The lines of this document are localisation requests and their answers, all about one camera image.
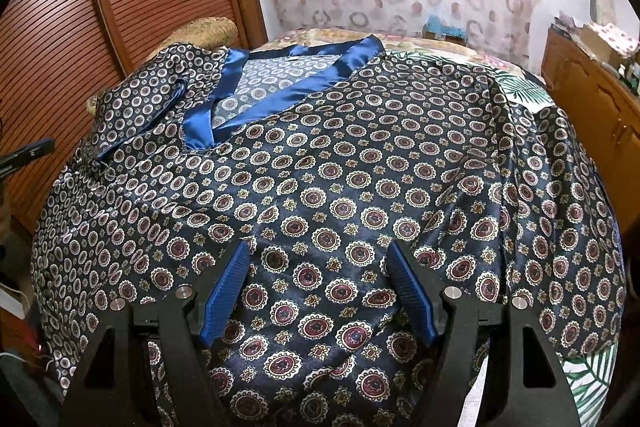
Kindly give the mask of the navy patterned satin shirt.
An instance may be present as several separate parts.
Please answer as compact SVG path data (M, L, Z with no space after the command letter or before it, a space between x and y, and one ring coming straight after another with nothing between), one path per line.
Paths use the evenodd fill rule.
M96 100L36 225L60 386L114 301L158 303L240 240L247 278L201 352L232 421L405 426L435 355L390 283L404 241L466 295L526 300L596 425L626 297L617 223L564 110L508 84L373 36L160 51Z

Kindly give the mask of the palm leaf print sheet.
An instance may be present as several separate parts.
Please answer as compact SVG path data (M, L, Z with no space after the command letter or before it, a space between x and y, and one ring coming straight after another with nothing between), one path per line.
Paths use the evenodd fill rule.
M626 296L620 232L598 169L540 82L492 67L410 56L399 146L405 203L397 239L447 285L484 303L528 303L559 357L579 423L610 387ZM482 399L489 339L469 387Z

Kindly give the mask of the wooden louvered wardrobe door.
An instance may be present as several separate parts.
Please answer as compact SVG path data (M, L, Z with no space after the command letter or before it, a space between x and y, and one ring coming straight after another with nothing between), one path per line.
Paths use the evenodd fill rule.
M32 231L49 187L90 127L88 98L123 80L176 29L235 22L235 44L265 43L259 0L11 0L1 17L1 148L52 138L52 154L9 179L18 227Z

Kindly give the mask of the mustard patterned folded cloth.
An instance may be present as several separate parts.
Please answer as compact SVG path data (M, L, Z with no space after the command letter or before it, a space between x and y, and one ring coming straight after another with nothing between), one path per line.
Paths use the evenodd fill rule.
M163 49L176 43L190 43L206 50L214 50L221 46L231 46L238 36L235 23L225 17L202 17L173 31L146 58L152 61Z

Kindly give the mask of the floral bed cover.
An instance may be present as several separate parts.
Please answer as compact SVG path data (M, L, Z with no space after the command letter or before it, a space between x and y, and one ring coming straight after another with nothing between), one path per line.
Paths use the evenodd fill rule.
M311 28L297 29L287 32L284 36L268 41L258 48L258 51L267 51L271 49L281 49L286 46L323 46L324 44L341 43L346 41L360 40L369 35L368 32L353 31L340 28ZM390 51L409 51L409 52L448 52L459 54L467 57L477 56L478 53L462 46L461 44L448 41L439 41L433 39L422 39L416 37L401 37L384 34L374 34L379 38Z

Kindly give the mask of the wooden dresser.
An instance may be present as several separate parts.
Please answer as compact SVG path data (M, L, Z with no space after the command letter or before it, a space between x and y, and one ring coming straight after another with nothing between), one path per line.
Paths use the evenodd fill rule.
M597 165L620 229L639 219L639 100L570 38L548 30L541 76Z

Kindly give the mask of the floral cardboard box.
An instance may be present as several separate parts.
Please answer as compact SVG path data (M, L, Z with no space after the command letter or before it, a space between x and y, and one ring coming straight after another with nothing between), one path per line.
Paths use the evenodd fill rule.
M615 70L626 65L639 51L639 40L608 23L586 23L578 30L578 39L590 55Z

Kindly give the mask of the teal object on bed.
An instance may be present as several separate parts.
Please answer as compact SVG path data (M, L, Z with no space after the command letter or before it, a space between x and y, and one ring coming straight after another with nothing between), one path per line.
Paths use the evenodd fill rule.
M465 29L450 26L435 14L430 14L423 25L422 38L457 43L460 46L465 46L468 41Z

